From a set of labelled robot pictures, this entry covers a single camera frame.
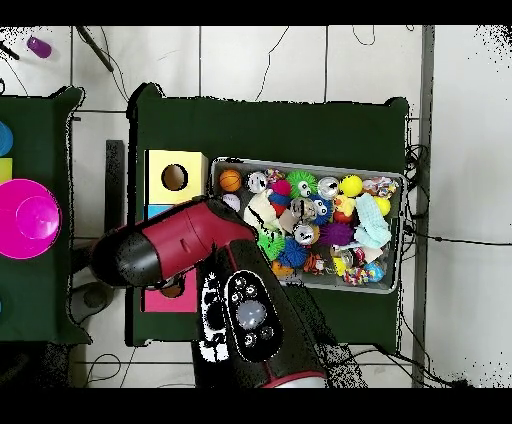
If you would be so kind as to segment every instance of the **purple toy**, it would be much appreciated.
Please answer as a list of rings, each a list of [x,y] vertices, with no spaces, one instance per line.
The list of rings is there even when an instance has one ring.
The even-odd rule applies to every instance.
[[[352,242],[354,230],[350,225],[334,222],[320,227],[318,243],[327,245],[346,246]]]

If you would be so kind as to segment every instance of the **pink plastic cup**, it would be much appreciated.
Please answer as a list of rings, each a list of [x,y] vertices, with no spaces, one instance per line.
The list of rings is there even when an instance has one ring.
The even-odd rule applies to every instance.
[[[57,239],[61,211],[53,194],[26,179],[0,184],[0,254],[30,259],[46,252]]]

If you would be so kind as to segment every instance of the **dark green table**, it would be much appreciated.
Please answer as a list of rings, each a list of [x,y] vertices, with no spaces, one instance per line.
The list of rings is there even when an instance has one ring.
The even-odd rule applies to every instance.
[[[13,158],[13,177],[52,191],[63,219],[57,241],[44,254],[25,261],[0,256],[0,341],[90,341],[66,312],[72,231],[67,129],[82,95],[78,88],[62,88],[48,98],[0,96],[0,121],[14,138],[6,155]]]
[[[129,210],[141,220],[144,151],[200,151],[210,161],[231,156],[403,173],[407,101],[298,104],[164,98],[141,85],[130,99],[129,167],[136,163],[136,193]],[[294,300],[293,289],[286,288]],[[379,344],[396,351],[398,291],[389,295],[310,290],[338,342]],[[195,338],[196,314],[140,312],[140,291],[127,292],[128,344],[147,339]]]

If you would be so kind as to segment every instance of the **sorting box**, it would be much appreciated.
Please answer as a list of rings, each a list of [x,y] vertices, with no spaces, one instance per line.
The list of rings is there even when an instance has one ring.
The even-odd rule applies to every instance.
[[[358,175],[363,180],[374,177],[389,177],[394,180],[397,183],[397,190],[390,199],[391,211],[384,217],[386,222],[389,224],[392,238],[389,243],[389,252],[387,256],[380,258],[380,261],[385,263],[386,267],[386,275],[381,281],[378,283],[365,283],[363,286],[351,286],[345,283],[343,279],[336,274],[313,275],[300,270],[296,271],[292,276],[280,279],[280,281],[283,285],[293,282],[302,282],[305,286],[316,289],[347,290],[375,294],[389,294],[396,289],[398,285],[399,266],[401,261],[403,224],[405,217],[404,212],[406,204],[406,190],[404,189],[406,187],[406,180],[403,175],[380,171],[329,168],[323,166],[220,157],[212,162],[209,189],[214,195],[224,194],[219,184],[219,177],[220,174],[227,169],[234,169],[240,172],[243,178],[251,172],[263,172],[268,168],[278,169],[285,174],[295,170],[304,170],[312,173],[317,180],[320,180],[323,177],[336,177],[341,181],[343,177],[352,174]],[[243,211],[253,194],[243,187],[236,191],[235,194],[240,198],[241,209],[239,214],[243,217]]]

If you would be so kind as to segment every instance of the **blue cup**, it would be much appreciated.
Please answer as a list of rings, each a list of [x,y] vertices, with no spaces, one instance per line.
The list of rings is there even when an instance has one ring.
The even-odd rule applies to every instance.
[[[12,132],[0,121],[0,157],[5,156],[12,148]]]

